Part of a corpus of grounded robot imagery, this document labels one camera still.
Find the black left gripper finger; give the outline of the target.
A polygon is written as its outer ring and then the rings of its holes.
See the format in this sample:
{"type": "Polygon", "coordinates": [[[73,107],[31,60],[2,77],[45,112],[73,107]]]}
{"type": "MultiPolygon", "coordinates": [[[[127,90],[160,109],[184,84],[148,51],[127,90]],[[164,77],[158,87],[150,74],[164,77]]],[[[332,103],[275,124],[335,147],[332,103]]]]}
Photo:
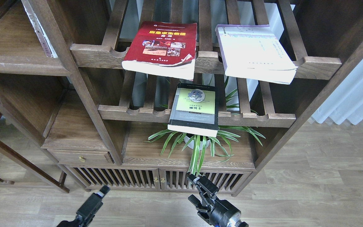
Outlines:
{"type": "Polygon", "coordinates": [[[76,212],[76,219],[79,221],[92,221],[103,205],[102,199],[109,191],[110,188],[104,185],[97,193],[93,193],[76,212]]]}

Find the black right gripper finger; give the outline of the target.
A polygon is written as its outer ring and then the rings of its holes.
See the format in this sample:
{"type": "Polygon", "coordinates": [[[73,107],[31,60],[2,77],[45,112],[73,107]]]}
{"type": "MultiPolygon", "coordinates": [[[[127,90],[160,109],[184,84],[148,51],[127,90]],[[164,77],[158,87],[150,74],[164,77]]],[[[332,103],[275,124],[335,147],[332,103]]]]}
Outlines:
{"type": "Polygon", "coordinates": [[[203,201],[215,202],[219,188],[212,183],[212,181],[206,178],[206,176],[199,177],[194,174],[190,174],[187,179],[195,185],[203,201]]]}
{"type": "Polygon", "coordinates": [[[196,207],[197,215],[201,218],[209,218],[208,207],[202,205],[201,201],[194,195],[190,195],[188,200],[196,207]]]}

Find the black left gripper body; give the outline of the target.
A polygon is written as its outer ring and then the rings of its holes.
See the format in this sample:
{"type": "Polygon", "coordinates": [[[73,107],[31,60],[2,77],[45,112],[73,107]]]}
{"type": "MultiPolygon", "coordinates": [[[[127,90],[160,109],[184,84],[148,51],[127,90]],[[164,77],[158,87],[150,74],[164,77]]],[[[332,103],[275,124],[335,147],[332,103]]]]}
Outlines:
{"type": "Polygon", "coordinates": [[[61,221],[57,227],[87,227],[89,218],[82,215],[76,215],[73,221],[61,221]]]}

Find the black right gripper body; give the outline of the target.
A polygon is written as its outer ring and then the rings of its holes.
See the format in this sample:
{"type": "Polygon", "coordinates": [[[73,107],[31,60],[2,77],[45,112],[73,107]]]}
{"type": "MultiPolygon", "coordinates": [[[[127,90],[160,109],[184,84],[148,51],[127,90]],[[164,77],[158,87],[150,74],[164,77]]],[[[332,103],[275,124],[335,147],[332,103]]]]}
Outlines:
{"type": "Polygon", "coordinates": [[[197,200],[197,214],[209,225],[214,227],[248,227],[248,223],[240,220],[241,211],[227,200],[215,198],[197,200]]]}

